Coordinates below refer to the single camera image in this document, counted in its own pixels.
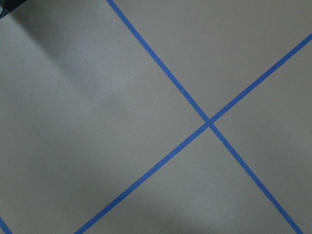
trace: gray floor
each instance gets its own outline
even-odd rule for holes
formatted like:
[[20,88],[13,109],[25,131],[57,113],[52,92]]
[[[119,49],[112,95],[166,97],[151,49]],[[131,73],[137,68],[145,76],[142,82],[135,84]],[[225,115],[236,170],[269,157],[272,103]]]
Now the gray floor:
[[[116,4],[209,117],[312,32],[311,1]],[[74,233],[204,124],[104,0],[28,0],[0,43],[0,217],[14,234]],[[215,122],[305,234],[311,52]],[[207,129],[85,233],[296,232]]]

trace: blue tape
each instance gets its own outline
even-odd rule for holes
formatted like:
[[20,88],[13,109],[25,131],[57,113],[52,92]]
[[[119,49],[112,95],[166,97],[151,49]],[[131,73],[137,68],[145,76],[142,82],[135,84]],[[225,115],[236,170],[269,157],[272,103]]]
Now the blue tape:
[[204,132],[209,125],[205,123],[195,132],[193,132],[188,138],[186,138],[181,144],[175,147],[170,153],[168,153],[161,161],[159,161],[154,167],[148,170],[143,176],[141,176],[136,182],[134,182],[129,188],[116,197],[111,203],[109,203],[104,209],[91,218],[86,224],[84,224],[75,234],[82,234],[94,225],[99,219],[106,215],[111,209],[118,205],[123,199],[125,199],[130,193],[132,193],[138,186],[144,183],[149,177],[151,177],[156,171],[158,171],[163,165],[165,165],[170,159],[172,159],[177,153],[183,150],[188,144],[190,144],[196,137]]
[[251,179],[256,183],[256,185],[261,189],[261,191],[264,193],[264,195],[273,203],[273,205],[277,208],[277,210],[280,212],[280,214],[289,223],[289,225],[292,227],[292,229],[297,234],[303,234],[303,232],[300,230],[298,225],[293,221],[293,219],[284,210],[284,208],[281,206],[281,204],[279,204],[279,202],[276,200],[276,198],[265,187],[265,185],[261,182],[261,180],[257,177],[257,175],[251,170],[251,168],[247,165],[247,163],[243,160],[243,158],[238,154],[238,152],[233,148],[233,146],[228,142],[228,140],[217,129],[217,127],[213,123],[211,123],[210,128],[213,131],[213,133],[222,141],[224,146],[233,155],[233,157],[240,164],[240,166],[245,170],[245,172],[251,177]]
[[220,111],[218,111],[211,121],[216,122],[221,116],[223,116],[229,109],[241,101],[248,93],[250,93],[255,87],[257,87],[262,81],[268,78],[273,72],[275,72],[280,66],[282,66],[287,60],[294,56],[299,50],[301,50],[306,44],[312,40],[312,33],[303,39],[298,45],[290,50],[283,58],[281,58],[276,64],[274,64],[268,71],[263,73],[258,79],[256,79],[251,85],[249,85],[243,92],[237,95],[232,101],[226,104]]
[[200,108],[200,106],[195,102],[195,100],[191,97],[191,95],[186,91],[186,89],[182,86],[182,84],[175,78],[169,68],[164,64],[164,62],[158,57],[158,55],[154,52],[154,50],[149,46],[149,44],[144,40],[144,38],[140,35],[140,33],[134,28],[134,26],[130,23],[127,17],[123,14],[123,12],[119,9],[119,7],[114,3],[113,0],[107,0],[116,14],[120,17],[120,19],[124,22],[124,24],[129,28],[132,34],[136,37],[138,42],[144,47],[144,49],[150,54],[150,56],[154,59],[154,61],[158,64],[158,66],[164,71],[167,77],[172,81],[172,83],[176,86],[176,88],[182,93],[182,95],[187,99],[187,101],[193,106],[193,108],[197,111],[197,113],[202,117],[204,121],[207,121],[209,118]]
[[5,222],[3,221],[3,219],[0,217],[0,228],[2,229],[2,231],[4,232],[4,234],[12,234],[11,230],[9,229],[9,227],[5,224]]

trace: gray surface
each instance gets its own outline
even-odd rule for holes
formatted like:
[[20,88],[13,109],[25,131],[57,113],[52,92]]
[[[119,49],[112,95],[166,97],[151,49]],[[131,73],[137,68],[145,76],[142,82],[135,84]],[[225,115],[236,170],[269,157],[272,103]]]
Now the gray surface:
[[0,28],[13,233],[73,233],[203,123],[105,1],[30,0]]
[[312,44],[216,122],[304,233],[312,233]]
[[[210,117],[312,31],[311,1],[117,4]],[[104,0],[28,0],[0,29],[13,233],[73,233],[203,123]],[[305,233],[310,61],[308,45],[216,122]],[[88,233],[294,231],[207,130]]]
[[116,0],[209,117],[312,32],[312,1]]
[[205,131],[88,234],[292,234],[232,155]]

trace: floor tile section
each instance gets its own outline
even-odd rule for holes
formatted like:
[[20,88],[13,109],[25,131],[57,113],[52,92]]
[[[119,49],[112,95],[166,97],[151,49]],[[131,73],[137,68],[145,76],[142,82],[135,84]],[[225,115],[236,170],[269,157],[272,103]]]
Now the floor tile section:
[[309,43],[216,122],[304,233],[312,233],[311,55]]
[[0,21],[0,214],[73,233],[203,124],[106,1]]
[[210,129],[87,234],[292,234]]
[[116,0],[212,117],[312,32],[312,1]]

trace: blue painter's tape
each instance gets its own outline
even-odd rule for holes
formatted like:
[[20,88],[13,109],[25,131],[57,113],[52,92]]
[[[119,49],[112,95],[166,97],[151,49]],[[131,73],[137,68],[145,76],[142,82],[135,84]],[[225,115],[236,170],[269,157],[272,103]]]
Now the blue painter's tape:
[[285,218],[285,220],[289,223],[292,229],[297,234],[303,234],[298,225],[293,221],[293,219],[289,216],[289,214],[284,210],[284,208],[279,204],[276,198],[271,194],[271,192],[265,187],[265,185],[261,182],[261,180],[257,177],[257,175],[251,170],[251,168],[247,165],[247,163],[242,159],[242,157],[238,154],[238,152],[233,148],[233,146],[229,143],[229,141],[223,136],[223,134],[217,129],[217,127],[211,123],[210,125],[213,133],[222,141],[224,146],[228,149],[228,151],[233,155],[236,161],[240,164],[240,166],[245,170],[245,172],[251,177],[251,179],[256,183],[256,185],[261,189],[264,195],[273,203],[273,205],[277,208],[280,214]]
[[186,138],[181,144],[175,147],[170,153],[168,153],[161,161],[159,161],[154,167],[152,167],[147,173],[141,176],[136,182],[134,182],[129,188],[116,197],[111,203],[109,203],[104,209],[91,218],[86,224],[84,224],[75,234],[82,234],[94,225],[99,219],[106,215],[111,209],[118,205],[123,199],[125,199],[130,193],[132,193],[138,186],[144,183],[149,177],[151,177],[156,171],[158,171],[163,165],[165,165],[170,159],[172,159],[177,153],[183,150],[188,144],[190,144],[196,137],[204,132],[209,125],[205,123],[195,132],[193,132],[188,138]]
[[2,231],[4,232],[4,234],[12,234],[11,230],[9,229],[9,227],[5,224],[5,222],[3,221],[3,219],[0,217],[0,228],[2,229]]
[[140,33],[134,28],[134,26],[130,23],[127,17],[123,14],[123,12],[119,9],[119,7],[114,3],[113,0],[107,0],[113,10],[117,13],[120,19],[124,22],[124,24],[129,28],[132,34],[136,37],[136,39],[140,42],[140,44],[144,47],[144,49],[150,54],[150,56],[154,59],[154,61],[158,64],[158,66],[164,71],[167,77],[172,81],[172,83],[177,87],[177,89],[182,93],[182,95],[187,99],[187,101],[193,106],[193,108],[197,111],[197,113],[202,117],[204,121],[207,121],[209,118],[200,108],[200,106],[195,102],[195,100],[191,97],[191,95],[186,91],[186,89],[182,86],[182,84],[175,78],[169,68],[164,64],[164,62],[158,57],[158,55],[154,52],[154,50],[149,46],[149,44],[144,40],[144,38],[140,35]]
[[281,58],[276,64],[274,64],[268,71],[263,73],[258,79],[256,79],[251,85],[249,85],[243,92],[237,95],[232,101],[226,104],[219,112],[217,112],[211,121],[216,122],[221,116],[223,116],[229,109],[241,101],[248,93],[250,93],[255,87],[257,87],[262,81],[268,78],[273,72],[275,72],[280,66],[282,66],[287,60],[294,56],[299,50],[301,50],[306,44],[312,40],[312,33],[308,35],[303,41],[296,45],[291,51],[289,51],[283,58]]

